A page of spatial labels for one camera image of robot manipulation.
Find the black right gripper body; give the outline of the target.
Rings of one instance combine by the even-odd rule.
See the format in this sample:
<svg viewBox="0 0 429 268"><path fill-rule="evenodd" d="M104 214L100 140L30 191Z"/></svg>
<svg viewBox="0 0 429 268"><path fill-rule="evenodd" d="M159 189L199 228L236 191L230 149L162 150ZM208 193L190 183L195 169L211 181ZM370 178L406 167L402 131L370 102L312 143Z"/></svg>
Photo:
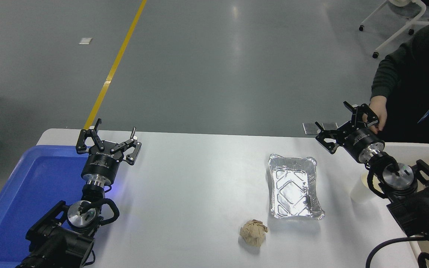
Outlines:
<svg viewBox="0 0 429 268"><path fill-rule="evenodd" d="M383 151L385 142L369 128L352 128L350 125L339 128L341 145L357 162L368 162L375 154Z"/></svg>

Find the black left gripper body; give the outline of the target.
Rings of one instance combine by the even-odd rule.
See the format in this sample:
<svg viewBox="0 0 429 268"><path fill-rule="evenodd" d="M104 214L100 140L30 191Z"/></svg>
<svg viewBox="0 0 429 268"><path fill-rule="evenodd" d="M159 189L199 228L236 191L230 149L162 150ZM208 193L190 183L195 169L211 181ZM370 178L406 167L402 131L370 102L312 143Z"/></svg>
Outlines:
<svg viewBox="0 0 429 268"><path fill-rule="evenodd" d="M112 154L110 150L99 151L97 147L89 149L89 156L81 173L85 181L103 178L114 183L119 165L124 158L120 151Z"/></svg>

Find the person's hand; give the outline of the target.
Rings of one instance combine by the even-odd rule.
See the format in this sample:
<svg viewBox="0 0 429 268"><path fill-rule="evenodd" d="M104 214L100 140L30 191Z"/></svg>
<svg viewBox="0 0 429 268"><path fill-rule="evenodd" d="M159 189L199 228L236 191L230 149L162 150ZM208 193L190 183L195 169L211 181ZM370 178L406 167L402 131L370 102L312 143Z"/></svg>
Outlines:
<svg viewBox="0 0 429 268"><path fill-rule="evenodd" d="M388 118L388 112L386 108L387 100L387 97L384 96L371 97L369 108L377 115L378 124L372 125L371 127L369 127L369 129L375 134L378 134L379 132L383 131L386 125L386 121Z"/></svg>

